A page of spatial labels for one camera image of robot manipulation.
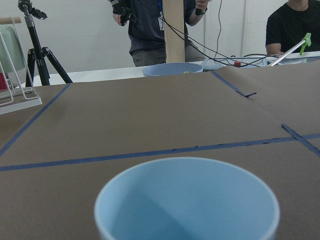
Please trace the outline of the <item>green cup on rack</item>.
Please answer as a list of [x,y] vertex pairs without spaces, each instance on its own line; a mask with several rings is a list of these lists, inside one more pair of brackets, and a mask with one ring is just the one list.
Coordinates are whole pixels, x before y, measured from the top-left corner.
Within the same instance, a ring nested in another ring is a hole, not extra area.
[[0,63],[5,73],[25,67],[23,52],[15,30],[10,25],[0,26]]

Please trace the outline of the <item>light blue cup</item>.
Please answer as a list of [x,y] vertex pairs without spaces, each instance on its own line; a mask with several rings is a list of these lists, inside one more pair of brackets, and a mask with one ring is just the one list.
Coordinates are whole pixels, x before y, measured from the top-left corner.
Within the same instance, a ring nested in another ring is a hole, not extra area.
[[96,199],[94,219],[102,240],[273,240],[280,207],[243,168],[171,157],[112,178]]

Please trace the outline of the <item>blue bowl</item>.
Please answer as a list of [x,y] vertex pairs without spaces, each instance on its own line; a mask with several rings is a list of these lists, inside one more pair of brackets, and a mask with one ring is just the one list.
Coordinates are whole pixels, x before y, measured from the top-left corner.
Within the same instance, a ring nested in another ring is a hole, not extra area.
[[173,63],[161,63],[151,65],[142,70],[144,77],[157,77],[157,76],[169,76],[180,75],[185,72],[199,73],[203,71],[203,66],[191,62],[173,62]]

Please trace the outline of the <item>seated person black shirt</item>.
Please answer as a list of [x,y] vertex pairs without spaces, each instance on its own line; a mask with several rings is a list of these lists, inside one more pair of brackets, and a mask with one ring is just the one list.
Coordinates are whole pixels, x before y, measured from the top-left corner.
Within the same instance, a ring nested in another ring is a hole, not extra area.
[[320,2],[289,0],[267,19],[265,48],[268,55],[281,55],[310,33],[306,52],[320,50]]

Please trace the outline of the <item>wooden post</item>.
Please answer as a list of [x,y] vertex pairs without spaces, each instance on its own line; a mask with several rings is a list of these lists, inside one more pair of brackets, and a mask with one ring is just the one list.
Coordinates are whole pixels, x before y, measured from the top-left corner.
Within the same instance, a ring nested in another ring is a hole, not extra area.
[[184,2],[163,0],[164,39],[167,63],[185,62]]

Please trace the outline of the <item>blue teach pendant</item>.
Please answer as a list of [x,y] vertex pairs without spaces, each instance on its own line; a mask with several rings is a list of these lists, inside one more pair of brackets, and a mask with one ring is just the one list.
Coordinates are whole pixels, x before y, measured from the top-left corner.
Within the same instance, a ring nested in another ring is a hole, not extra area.
[[320,52],[319,51],[310,51],[304,52],[300,55],[299,52],[297,53],[290,53],[284,59],[282,59],[278,65],[292,65],[292,64],[305,64],[308,62],[318,61],[320,59]]
[[266,67],[267,59],[263,56],[206,58],[200,64],[206,71],[215,71],[222,67],[255,68]]

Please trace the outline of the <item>standing person grey shirt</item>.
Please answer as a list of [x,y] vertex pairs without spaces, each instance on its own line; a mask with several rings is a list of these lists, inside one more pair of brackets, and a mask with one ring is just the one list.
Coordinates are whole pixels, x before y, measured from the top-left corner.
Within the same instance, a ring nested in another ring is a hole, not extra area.
[[[165,20],[161,0],[111,0],[113,19],[118,25],[128,25],[131,42],[129,54],[136,67],[163,64],[167,60]],[[184,52],[186,62],[205,59],[188,37],[187,26],[196,25],[208,9],[208,0],[184,0]]]

